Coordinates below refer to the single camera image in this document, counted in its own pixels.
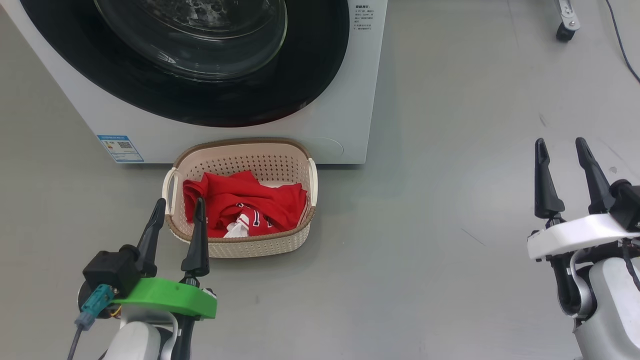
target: caster wheel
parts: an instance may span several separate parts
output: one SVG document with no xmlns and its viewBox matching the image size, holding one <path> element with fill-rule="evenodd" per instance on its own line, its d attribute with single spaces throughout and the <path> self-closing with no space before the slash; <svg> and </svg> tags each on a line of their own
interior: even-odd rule
<svg viewBox="0 0 640 360">
<path fill-rule="evenodd" d="M 558 39 L 558 41 L 568 42 L 573 39 L 573 34 L 575 34 L 575 30 L 569 30 L 564 24 L 560 24 L 556 33 L 556 39 Z"/>
</svg>

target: blue and white sticker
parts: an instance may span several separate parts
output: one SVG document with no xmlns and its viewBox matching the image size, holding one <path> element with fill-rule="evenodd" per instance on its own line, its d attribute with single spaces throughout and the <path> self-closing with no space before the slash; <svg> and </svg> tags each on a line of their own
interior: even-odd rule
<svg viewBox="0 0 640 360">
<path fill-rule="evenodd" d="M 98 135 L 98 139 L 117 163 L 145 162 L 127 136 Z"/>
</svg>

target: laundry basket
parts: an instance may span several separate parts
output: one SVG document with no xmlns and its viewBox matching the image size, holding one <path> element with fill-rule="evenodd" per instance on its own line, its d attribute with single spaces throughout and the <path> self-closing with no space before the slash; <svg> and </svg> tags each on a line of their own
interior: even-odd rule
<svg viewBox="0 0 640 360">
<path fill-rule="evenodd" d="M 287 139 L 237 139 L 204 143 L 185 151 L 167 173 L 163 184 L 165 220 L 171 232 L 184 242 L 191 241 L 193 224 L 184 213 L 182 182 L 199 181 L 205 172 L 229 176 L 249 170 L 265 186 L 301 183 L 307 203 L 298 226 L 284 233 L 245 238 L 209 238 L 212 258 L 252 258 L 296 250 L 309 234 L 316 212 L 317 170 L 308 151 Z"/>
</svg>

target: clothes in basket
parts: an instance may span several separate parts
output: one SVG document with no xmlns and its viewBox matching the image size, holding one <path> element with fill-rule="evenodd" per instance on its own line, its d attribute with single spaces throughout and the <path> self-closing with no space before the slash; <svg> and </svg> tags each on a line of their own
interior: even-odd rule
<svg viewBox="0 0 640 360">
<path fill-rule="evenodd" d="M 261 185 L 250 171 L 228 177 L 206 172 L 201 181 L 185 180 L 182 189 L 189 223 L 193 222 L 197 199 L 205 199 L 210 238 L 225 237 L 230 231 L 229 236 L 289 231 L 298 225 L 307 201 L 301 184 L 270 188 Z"/>
</svg>

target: basket handle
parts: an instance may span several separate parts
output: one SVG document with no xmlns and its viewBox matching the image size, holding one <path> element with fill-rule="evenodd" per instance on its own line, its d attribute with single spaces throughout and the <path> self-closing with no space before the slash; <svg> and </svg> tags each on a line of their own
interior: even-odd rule
<svg viewBox="0 0 640 360">
<path fill-rule="evenodd" d="M 318 201 L 318 170 L 316 169 L 316 162 L 309 158 L 309 175 L 311 182 L 309 190 L 311 191 L 311 206 L 316 206 Z"/>
<path fill-rule="evenodd" d="M 171 201 L 169 201 L 169 184 L 171 180 L 178 176 L 178 169 L 172 168 L 169 172 L 166 173 L 164 177 L 164 183 L 162 184 L 162 197 L 166 200 L 166 208 L 164 210 L 165 215 L 173 216 L 173 209 L 175 209 L 175 198 L 178 196 L 178 187 L 173 185 L 173 196 L 171 197 Z"/>
</svg>

